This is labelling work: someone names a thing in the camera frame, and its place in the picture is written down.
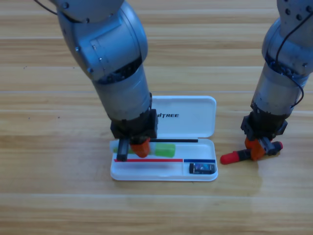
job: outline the wood grain surface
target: wood grain surface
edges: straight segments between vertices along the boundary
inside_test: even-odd
[[[129,2],[148,36],[153,94],[213,96],[217,158],[243,149],[276,1]],[[311,81],[280,156],[219,164],[210,183],[118,182],[110,121],[57,18],[0,0],[0,21],[0,235],[313,234]]]

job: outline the black stripe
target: black stripe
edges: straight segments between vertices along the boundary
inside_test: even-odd
[[[150,142],[198,143],[198,139],[151,139]]]

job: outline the green eraser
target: green eraser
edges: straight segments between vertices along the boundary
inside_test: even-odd
[[[172,158],[175,155],[176,145],[172,143],[156,143],[156,156]]]

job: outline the white plastic case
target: white plastic case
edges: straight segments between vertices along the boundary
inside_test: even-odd
[[[212,181],[218,176],[214,143],[216,101],[210,96],[153,96],[158,113],[158,139],[196,139],[176,142],[173,158],[129,154],[129,162],[117,162],[113,154],[111,176],[123,181]],[[190,163],[215,165],[214,174],[190,174]]]

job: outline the robotic arm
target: robotic arm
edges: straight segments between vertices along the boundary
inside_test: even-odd
[[[157,137],[143,61],[148,43],[142,24],[124,0],[50,0],[73,57],[92,81],[120,139],[117,158],[127,160],[129,144],[148,155]]]
[[[303,87],[313,72],[313,1],[277,0],[277,6],[280,18],[263,43],[266,62],[252,99],[252,112],[241,126],[253,160],[277,154],[271,141],[283,134],[286,119],[302,100]]]

